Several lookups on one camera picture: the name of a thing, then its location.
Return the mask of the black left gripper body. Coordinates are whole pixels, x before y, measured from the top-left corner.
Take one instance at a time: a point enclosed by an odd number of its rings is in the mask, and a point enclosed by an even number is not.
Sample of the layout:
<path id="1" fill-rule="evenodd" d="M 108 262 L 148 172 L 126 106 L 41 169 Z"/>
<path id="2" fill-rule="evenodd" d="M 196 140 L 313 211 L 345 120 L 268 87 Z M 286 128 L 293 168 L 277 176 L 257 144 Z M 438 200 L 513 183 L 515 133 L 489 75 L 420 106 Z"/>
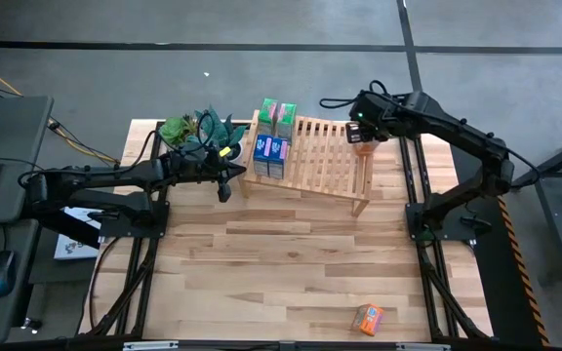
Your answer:
<path id="1" fill-rule="evenodd" d="M 203 178 L 214 181 L 218 185 L 218 197 L 221 203 L 226 203 L 231 196 L 229 182 L 229 163 L 214 146 L 206 147 L 206 157 L 203 164 Z"/>

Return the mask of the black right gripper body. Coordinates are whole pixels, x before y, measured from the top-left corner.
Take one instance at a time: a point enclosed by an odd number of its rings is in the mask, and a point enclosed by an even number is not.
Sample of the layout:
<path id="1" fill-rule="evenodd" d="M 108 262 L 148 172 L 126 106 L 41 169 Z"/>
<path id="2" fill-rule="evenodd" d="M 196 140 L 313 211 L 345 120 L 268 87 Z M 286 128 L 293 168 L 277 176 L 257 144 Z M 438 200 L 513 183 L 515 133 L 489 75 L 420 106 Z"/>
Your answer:
<path id="1" fill-rule="evenodd" d="M 357 121 L 350 121 L 345 124 L 345 135 L 348 143 L 360 142 L 386 142 L 388 134 L 382 134 L 374 126 Z"/>

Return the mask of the orange Mini Wheats cereal box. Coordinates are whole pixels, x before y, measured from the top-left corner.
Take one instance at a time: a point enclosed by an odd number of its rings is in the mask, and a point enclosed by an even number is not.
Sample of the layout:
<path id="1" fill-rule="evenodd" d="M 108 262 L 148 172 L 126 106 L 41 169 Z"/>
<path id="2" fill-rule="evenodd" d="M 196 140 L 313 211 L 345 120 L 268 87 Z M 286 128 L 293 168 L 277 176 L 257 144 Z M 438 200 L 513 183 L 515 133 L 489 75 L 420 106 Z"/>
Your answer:
<path id="1" fill-rule="evenodd" d="M 372 155 L 380 143 L 376 140 L 367 142 L 358 142 L 353 144 L 353 151 L 359 157 L 367 157 Z"/>
<path id="2" fill-rule="evenodd" d="M 351 327 L 354 330 L 365 333 L 369 336 L 375 336 L 384 310 L 375 304 L 360 305 L 356 311 Z"/>

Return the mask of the blue Frosted Flakes cereal box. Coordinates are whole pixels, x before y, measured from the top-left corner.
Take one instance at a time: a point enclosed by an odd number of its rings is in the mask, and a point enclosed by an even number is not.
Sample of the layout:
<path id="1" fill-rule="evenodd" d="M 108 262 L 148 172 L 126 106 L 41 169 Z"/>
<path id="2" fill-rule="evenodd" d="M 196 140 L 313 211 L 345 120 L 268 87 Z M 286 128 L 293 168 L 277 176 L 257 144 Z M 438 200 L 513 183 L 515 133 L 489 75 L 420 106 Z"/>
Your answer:
<path id="1" fill-rule="evenodd" d="M 253 167 L 257 176 L 269 176 L 269 161 L 273 137 L 257 135 L 254 142 Z"/>
<path id="2" fill-rule="evenodd" d="M 268 156 L 268 174 L 271 178 L 283 179 L 287 162 L 289 143 L 284 138 L 274 137 Z"/>

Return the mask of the green cereal box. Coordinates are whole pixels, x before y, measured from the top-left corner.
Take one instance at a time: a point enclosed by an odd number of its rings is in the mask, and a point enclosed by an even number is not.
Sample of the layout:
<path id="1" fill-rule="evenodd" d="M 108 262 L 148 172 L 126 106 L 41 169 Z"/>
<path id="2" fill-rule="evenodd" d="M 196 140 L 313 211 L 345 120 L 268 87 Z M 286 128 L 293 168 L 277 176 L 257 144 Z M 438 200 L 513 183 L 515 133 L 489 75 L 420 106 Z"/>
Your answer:
<path id="1" fill-rule="evenodd" d="M 297 106 L 294 103 L 284 102 L 280 105 L 278 111 L 276 122 L 277 136 L 286 139 L 289 143 L 291 143 L 293 139 L 296 109 Z"/>
<path id="2" fill-rule="evenodd" d="M 275 134 L 275 127 L 278 116 L 278 100 L 273 98 L 265 98 L 262 102 L 260 112 L 258 114 L 258 131 L 260 134 Z"/>

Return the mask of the wooden slatted shelf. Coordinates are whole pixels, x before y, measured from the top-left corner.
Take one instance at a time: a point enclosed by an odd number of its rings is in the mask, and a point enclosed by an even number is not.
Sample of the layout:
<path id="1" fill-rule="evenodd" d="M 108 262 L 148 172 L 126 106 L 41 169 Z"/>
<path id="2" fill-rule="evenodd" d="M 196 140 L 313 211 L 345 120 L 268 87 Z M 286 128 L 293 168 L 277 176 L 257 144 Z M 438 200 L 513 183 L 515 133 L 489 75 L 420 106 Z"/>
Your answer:
<path id="1" fill-rule="evenodd" d="M 346 141 L 345 123 L 298 116 L 284 177 L 274 179 L 254 172 L 258 115 L 255 111 L 250 131 L 243 138 L 242 164 L 247 171 L 238 177 L 238 183 L 245 198 L 254 184 L 298 190 L 350 200 L 351 215 L 360 216 L 370 203 L 374 155 L 355 152 Z"/>

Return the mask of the dark green plant white pot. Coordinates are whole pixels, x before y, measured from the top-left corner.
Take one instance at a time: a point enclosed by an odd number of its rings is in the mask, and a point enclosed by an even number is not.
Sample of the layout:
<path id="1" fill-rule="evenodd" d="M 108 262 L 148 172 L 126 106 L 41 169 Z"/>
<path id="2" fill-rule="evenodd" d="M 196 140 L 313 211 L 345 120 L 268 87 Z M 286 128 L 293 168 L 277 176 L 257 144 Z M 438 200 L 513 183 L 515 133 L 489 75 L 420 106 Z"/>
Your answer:
<path id="1" fill-rule="evenodd" d="M 195 131 L 186 138 L 187 142 L 204 143 L 225 151 L 224 156 L 237 163 L 242 155 L 242 137 L 247 131 L 246 125 L 234 125 L 232 115 L 222 120 L 216 110 L 209 106 L 203 111 L 194 111 L 196 117 Z"/>

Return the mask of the light green plant patterned pot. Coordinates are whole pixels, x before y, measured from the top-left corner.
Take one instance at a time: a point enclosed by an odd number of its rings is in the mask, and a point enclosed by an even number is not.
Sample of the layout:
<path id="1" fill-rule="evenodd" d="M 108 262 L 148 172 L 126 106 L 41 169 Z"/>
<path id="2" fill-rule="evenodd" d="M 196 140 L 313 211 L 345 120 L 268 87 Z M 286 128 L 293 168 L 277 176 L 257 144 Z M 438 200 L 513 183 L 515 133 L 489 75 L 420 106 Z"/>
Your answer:
<path id="1" fill-rule="evenodd" d="M 168 118 L 159 129 L 160 137 L 170 148 L 183 151 L 202 148 L 198 132 L 198 121 L 187 114 Z"/>

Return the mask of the black desk beam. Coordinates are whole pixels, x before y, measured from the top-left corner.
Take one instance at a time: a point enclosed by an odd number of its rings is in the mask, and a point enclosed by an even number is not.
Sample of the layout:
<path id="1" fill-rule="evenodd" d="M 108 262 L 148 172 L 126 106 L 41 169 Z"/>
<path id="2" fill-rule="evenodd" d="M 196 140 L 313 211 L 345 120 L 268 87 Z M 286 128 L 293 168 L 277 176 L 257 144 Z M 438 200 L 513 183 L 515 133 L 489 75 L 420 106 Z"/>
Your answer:
<path id="1" fill-rule="evenodd" d="M 32 218 L 36 219 L 43 227 L 64 235 L 71 240 L 80 242 L 94 249 L 100 247 L 100 231 L 81 219 L 64 212 L 36 214 Z"/>

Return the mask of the white box with logo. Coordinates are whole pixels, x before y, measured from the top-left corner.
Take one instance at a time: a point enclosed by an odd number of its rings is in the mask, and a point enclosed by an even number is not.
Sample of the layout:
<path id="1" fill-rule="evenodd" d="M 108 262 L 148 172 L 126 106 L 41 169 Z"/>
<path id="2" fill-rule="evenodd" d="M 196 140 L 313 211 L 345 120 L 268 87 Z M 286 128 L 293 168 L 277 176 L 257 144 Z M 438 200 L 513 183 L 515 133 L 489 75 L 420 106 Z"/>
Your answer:
<path id="1" fill-rule="evenodd" d="M 68 215 L 73 216 L 76 219 L 80 219 L 91 226 L 100 229 L 100 223 L 89 217 L 89 214 L 98 213 L 99 210 L 88 209 L 88 208 L 70 208 L 66 207 L 64 212 Z M 59 235 L 55 252 L 55 260 L 71 260 L 71 259 L 85 259 L 85 258 L 96 258 L 99 254 L 98 249 L 94 249 L 90 246 L 84 245 L 81 242 L 74 241 L 65 235 Z"/>

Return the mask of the black mat with hazard stripe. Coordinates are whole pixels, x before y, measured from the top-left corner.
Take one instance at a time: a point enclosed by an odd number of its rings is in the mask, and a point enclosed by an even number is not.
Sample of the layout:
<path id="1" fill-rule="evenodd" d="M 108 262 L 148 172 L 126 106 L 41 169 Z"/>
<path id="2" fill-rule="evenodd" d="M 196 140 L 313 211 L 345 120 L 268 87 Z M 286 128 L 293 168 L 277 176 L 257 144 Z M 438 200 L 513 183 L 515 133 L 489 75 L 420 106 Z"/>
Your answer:
<path id="1" fill-rule="evenodd" d="M 477 198 L 468 207 L 492 224 L 474 249 L 494 336 L 504 343 L 550 344 L 532 279 L 504 198 Z"/>

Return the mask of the black computer mouse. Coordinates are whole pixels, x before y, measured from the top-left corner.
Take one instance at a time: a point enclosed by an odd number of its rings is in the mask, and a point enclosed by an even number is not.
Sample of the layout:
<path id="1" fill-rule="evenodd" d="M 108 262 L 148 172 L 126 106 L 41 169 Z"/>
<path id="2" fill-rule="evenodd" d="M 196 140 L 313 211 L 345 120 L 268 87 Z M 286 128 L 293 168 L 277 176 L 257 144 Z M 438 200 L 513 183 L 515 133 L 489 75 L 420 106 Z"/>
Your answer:
<path id="1" fill-rule="evenodd" d="M 0 251 L 0 297 L 12 292 L 16 282 L 16 254 L 11 250 Z"/>

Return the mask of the silver metal bracket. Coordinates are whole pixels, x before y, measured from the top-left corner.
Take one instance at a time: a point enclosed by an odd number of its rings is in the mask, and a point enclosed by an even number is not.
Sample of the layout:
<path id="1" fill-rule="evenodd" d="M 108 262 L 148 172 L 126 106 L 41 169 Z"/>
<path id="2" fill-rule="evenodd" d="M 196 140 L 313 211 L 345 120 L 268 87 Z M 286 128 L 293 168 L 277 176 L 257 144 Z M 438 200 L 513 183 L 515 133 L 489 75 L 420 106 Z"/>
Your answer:
<path id="1" fill-rule="evenodd" d="M 179 351 L 179 343 L 171 340 L 126 342 L 122 351 Z"/>
<path id="2" fill-rule="evenodd" d="M 448 344 L 399 342 L 396 351 L 452 351 Z"/>

